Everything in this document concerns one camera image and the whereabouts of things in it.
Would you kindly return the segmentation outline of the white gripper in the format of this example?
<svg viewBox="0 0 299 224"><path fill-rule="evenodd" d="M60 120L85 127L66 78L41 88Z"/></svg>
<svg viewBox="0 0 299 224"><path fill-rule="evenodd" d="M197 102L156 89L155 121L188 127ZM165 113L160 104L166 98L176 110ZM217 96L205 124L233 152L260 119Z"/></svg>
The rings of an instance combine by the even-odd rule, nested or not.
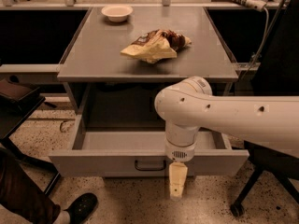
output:
<svg viewBox="0 0 299 224"><path fill-rule="evenodd" d="M168 121L165 124L165 153L174 161L169 165L169 191L172 200L182 198L188 167L183 163L194 157L197 144L197 126L182 126Z"/></svg>

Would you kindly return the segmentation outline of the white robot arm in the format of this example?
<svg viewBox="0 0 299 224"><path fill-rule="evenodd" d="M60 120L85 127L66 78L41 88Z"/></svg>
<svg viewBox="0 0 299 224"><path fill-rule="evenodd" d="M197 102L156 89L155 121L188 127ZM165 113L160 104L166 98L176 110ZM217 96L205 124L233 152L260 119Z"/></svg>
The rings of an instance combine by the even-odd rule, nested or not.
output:
<svg viewBox="0 0 299 224"><path fill-rule="evenodd" d="M157 114L165 121L170 196L182 197L201 128L298 156L298 96L214 96L202 77L189 77L161 90Z"/></svg>

